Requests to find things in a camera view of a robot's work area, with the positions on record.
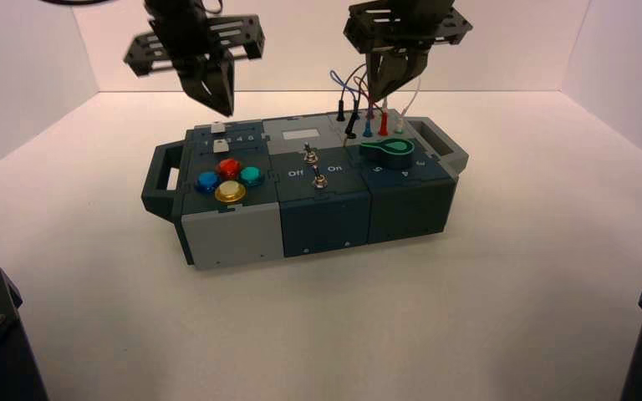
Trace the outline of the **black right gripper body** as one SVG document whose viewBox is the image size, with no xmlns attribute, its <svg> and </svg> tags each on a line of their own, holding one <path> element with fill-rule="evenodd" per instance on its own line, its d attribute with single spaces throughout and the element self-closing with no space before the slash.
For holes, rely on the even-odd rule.
<svg viewBox="0 0 642 401">
<path fill-rule="evenodd" d="M 370 1 L 349 6 L 344 36 L 365 56 L 457 45 L 472 29 L 452 1 Z"/>
</svg>

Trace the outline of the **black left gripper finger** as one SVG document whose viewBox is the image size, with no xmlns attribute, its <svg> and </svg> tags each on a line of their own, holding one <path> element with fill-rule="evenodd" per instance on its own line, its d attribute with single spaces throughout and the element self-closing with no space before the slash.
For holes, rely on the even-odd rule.
<svg viewBox="0 0 642 401">
<path fill-rule="evenodd" d="M 230 117 L 234 113 L 234 57 L 231 52 L 220 52 L 216 61 L 217 77 L 214 78 L 214 89 L 217 110 Z"/>
<path fill-rule="evenodd" d="M 217 77 L 216 70 L 216 63 L 214 62 L 194 63 L 179 69 L 179 80 L 184 92 L 190 98 L 221 114 L 217 110 L 214 91 L 216 88 L 214 84 L 214 78 Z"/>
</svg>

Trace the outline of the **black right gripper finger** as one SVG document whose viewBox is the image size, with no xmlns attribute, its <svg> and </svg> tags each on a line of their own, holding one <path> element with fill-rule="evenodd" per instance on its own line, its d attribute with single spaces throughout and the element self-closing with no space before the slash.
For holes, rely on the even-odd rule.
<svg viewBox="0 0 642 401">
<path fill-rule="evenodd" d="M 390 51 L 390 92 L 419 77 L 428 64 L 429 49 L 393 49 Z"/>
<path fill-rule="evenodd" d="M 393 52 L 367 53 L 365 61 L 368 94 L 372 100 L 381 100 L 405 84 L 404 54 Z"/>
</svg>

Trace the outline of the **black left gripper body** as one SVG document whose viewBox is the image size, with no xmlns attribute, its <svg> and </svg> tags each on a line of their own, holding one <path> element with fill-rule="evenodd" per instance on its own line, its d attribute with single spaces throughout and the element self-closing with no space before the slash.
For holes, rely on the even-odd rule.
<svg viewBox="0 0 642 401">
<path fill-rule="evenodd" d="M 149 25 L 151 30 L 135 36 L 124 56 L 137 76 L 157 72 L 156 63 L 181 63 L 231 48 L 243 49 L 234 60 L 261 58 L 266 40 L 256 14 L 209 17 L 200 11 L 167 16 L 154 13 Z"/>
</svg>

